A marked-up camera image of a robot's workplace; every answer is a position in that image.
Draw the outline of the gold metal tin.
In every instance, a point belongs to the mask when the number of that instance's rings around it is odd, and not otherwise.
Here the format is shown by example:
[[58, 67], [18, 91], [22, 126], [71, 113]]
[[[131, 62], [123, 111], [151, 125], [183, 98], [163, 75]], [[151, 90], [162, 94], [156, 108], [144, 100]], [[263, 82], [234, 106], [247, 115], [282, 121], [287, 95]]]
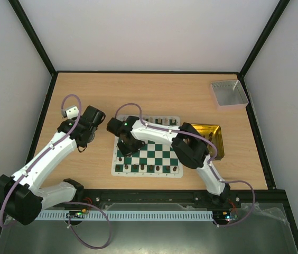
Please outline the gold metal tin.
[[200, 135], [213, 143], [217, 148], [217, 155], [214, 160], [220, 161], [225, 156], [221, 127], [213, 124], [192, 124], [192, 126]]

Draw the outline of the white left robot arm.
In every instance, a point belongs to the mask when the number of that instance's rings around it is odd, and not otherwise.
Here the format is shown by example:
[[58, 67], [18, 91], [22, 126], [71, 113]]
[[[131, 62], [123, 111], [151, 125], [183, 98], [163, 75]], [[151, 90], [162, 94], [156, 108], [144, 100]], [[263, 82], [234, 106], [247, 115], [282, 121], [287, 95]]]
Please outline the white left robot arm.
[[73, 106], [62, 114], [66, 120], [50, 142], [12, 176], [0, 176], [0, 210], [22, 225], [30, 224], [52, 206], [83, 200], [84, 186], [70, 178], [51, 187], [43, 188], [42, 184], [67, 155], [86, 149], [106, 115], [93, 106], [84, 113]]

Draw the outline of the green white chess board mat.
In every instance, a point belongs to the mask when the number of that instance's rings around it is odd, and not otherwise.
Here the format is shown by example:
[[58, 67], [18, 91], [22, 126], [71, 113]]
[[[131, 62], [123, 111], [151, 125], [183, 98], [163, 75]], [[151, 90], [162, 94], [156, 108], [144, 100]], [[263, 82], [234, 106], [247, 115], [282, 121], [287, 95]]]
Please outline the green white chess board mat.
[[[117, 143], [120, 138], [116, 137], [114, 142], [113, 159], [111, 164], [111, 174], [118, 177], [164, 177], [181, 178], [183, 176], [183, 164], [178, 160], [177, 155], [170, 146], [155, 143], [154, 141], [145, 141], [144, 147], [130, 157], [124, 157], [119, 150]], [[145, 165], [145, 170], [140, 171], [140, 164]], [[120, 171], [116, 171], [116, 165], [120, 165]], [[132, 165], [137, 165], [137, 170], [132, 170]], [[156, 166], [160, 166], [160, 171], [156, 171]], [[170, 171], [165, 170], [165, 166], [170, 166]]]

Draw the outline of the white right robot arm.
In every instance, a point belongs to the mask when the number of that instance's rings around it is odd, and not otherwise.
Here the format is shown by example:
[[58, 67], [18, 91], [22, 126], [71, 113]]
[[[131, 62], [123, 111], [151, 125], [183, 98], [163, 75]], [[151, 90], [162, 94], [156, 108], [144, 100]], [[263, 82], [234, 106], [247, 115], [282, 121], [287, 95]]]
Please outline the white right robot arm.
[[209, 142], [190, 123], [160, 125], [137, 116], [129, 116], [124, 121], [113, 117], [107, 123], [107, 131], [120, 138], [117, 146], [126, 157], [138, 152], [145, 141], [169, 146], [181, 164], [198, 173], [214, 206], [222, 207], [229, 201], [230, 186], [215, 169]]

